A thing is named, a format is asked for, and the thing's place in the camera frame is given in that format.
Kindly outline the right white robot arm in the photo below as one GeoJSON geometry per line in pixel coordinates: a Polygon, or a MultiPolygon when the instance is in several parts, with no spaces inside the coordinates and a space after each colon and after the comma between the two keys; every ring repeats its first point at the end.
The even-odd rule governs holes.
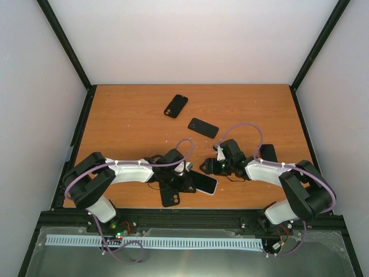
{"type": "Polygon", "coordinates": [[[235,175],[247,181],[261,181],[279,186],[286,199],[266,207],[263,217],[277,225],[289,220],[309,222],[332,210],[336,195],[319,171],[308,160],[297,164],[278,163],[247,157],[233,139],[214,146],[217,156],[200,165],[205,174],[229,177],[235,175]]]}

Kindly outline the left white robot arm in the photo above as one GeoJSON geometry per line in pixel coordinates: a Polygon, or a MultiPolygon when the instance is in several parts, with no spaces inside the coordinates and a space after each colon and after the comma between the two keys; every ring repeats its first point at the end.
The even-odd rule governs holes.
{"type": "Polygon", "coordinates": [[[104,193],[112,184],[157,182],[165,193],[195,193],[190,176],[192,164],[177,150],[140,160],[113,160],[94,152],[68,171],[63,179],[65,197],[79,209],[85,209],[99,220],[107,232],[119,228],[120,218],[115,206],[104,193]]]}

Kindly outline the black phone case top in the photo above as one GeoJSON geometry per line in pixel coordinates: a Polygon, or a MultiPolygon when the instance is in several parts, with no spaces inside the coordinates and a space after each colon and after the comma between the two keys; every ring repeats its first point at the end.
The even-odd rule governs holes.
{"type": "Polygon", "coordinates": [[[187,97],[178,94],[175,95],[168,106],[164,109],[164,115],[173,119],[177,118],[187,102],[187,97]]]}

